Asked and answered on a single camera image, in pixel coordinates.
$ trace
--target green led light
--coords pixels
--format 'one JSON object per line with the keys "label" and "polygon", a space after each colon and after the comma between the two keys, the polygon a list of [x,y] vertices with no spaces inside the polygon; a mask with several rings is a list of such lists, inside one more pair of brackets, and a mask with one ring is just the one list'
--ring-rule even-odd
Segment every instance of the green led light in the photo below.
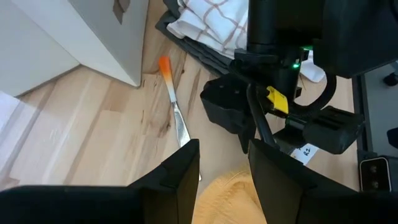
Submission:
{"label": "green led light", "polygon": [[298,69],[298,68],[300,68],[300,64],[299,63],[294,63],[292,67],[294,69]]}
{"label": "green led light", "polygon": [[312,45],[307,45],[302,47],[304,50],[312,50]]}

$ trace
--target checkered towel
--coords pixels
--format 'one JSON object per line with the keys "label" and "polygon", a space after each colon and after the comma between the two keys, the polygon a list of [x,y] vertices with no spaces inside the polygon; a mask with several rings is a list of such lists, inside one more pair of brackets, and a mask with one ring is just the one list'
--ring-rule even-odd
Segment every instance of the checkered towel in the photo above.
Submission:
{"label": "checkered towel", "polygon": [[[248,36],[248,0],[177,0],[180,18],[167,30],[182,39],[189,37],[207,45],[221,55],[234,59],[234,50],[246,48]],[[301,73],[319,82],[325,72],[310,58],[302,64]]]}

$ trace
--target yellow tag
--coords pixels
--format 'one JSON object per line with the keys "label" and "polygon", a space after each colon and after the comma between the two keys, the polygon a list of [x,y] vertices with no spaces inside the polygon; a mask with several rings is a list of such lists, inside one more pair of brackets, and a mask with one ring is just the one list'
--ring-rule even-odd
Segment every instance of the yellow tag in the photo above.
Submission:
{"label": "yellow tag", "polygon": [[267,87],[267,90],[269,91],[269,95],[267,96],[267,98],[274,104],[274,109],[288,114],[289,105],[287,103],[286,96],[279,93],[279,91],[272,86]]}

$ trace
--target sticker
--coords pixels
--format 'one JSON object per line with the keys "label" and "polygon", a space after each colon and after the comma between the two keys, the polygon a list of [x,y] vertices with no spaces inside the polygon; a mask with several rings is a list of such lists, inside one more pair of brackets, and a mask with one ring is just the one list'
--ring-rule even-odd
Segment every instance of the sticker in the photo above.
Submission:
{"label": "sticker", "polygon": [[287,98],[283,94],[279,93],[274,87],[267,87],[269,91],[269,95],[267,96],[268,100],[270,100],[274,104],[274,109],[279,110],[285,114],[289,113],[289,104],[287,103]]}
{"label": "sticker", "polygon": [[316,146],[313,146],[311,144],[306,144],[305,146],[299,148],[299,149],[294,149],[293,153],[290,155],[294,159],[302,162],[304,165],[307,165],[310,159],[315,155],[316,152],[318,152],[319,148]]}

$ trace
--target yellow cloth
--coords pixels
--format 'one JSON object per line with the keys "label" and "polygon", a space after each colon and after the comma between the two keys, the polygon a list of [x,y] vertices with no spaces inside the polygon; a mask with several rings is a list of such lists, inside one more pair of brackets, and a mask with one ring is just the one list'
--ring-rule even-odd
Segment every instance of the yellow cloth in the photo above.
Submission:
{"label": "yellow cloth", "polygon": [[193,224],[263,224],[249,165],[219,177],[197,200]]}

